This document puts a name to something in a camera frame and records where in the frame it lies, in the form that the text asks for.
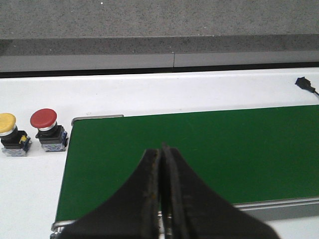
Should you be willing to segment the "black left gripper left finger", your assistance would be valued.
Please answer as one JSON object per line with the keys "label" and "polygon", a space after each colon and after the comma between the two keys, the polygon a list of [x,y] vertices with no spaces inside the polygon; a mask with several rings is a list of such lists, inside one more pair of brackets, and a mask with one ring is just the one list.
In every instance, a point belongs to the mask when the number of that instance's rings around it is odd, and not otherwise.
{"label": "black left gripper left finger", "polygon": [[157,239],[160,151],[147,149],[137,168],[102,205],[66,226],[61,239]]}

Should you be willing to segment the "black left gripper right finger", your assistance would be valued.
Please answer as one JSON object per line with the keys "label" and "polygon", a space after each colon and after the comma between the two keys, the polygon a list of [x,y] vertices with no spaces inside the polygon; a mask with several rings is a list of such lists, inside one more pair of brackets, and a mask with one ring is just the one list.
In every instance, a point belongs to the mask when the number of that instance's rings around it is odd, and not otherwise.
{"label": "black left gripper right finger", "polygon": [[211,190],[177,148],[162,145],[161,208],[170,239],[277,239],[267,224]]}

